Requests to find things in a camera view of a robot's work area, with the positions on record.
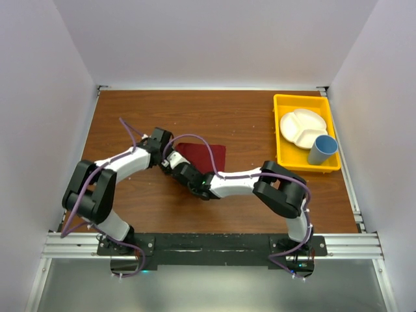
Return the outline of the dark red cloth napkin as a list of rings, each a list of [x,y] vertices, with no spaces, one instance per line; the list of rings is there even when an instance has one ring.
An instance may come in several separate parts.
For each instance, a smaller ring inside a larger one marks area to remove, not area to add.
[[[218,172],[223,172],[226,165],[226,147],[210,145],[214,163]],[[209,150],[205,144],[178,143],[175,150],[186,158],[201,173],[214,172]]]

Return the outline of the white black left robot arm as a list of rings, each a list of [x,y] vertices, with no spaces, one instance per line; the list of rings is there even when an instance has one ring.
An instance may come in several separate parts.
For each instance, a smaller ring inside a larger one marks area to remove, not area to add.
[[[116,186],[137,172],[160,165],[172,138],[171,132],[156,127],[149,137],[134,141],[115,156],[95,162],[79,161],[62,198],[69,217],[61,237],[73,231],[70,226],[78,216],[106,236],[120,255],[130,254],[135,249],[135,231],[113,209]]]

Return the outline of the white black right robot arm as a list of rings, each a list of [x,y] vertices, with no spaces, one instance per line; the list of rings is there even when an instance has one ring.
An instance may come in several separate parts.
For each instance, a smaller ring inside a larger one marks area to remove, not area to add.
[[[256,196],[273,213],[286,219],[290,249],[283,255],[305,255],[312,249],[313,226],[307,209],[311,192],[304,179],[277,163],[266,161],[262,167],[245,172],[203,174],[186,161],[164,160],[161,169],[205,201]]]

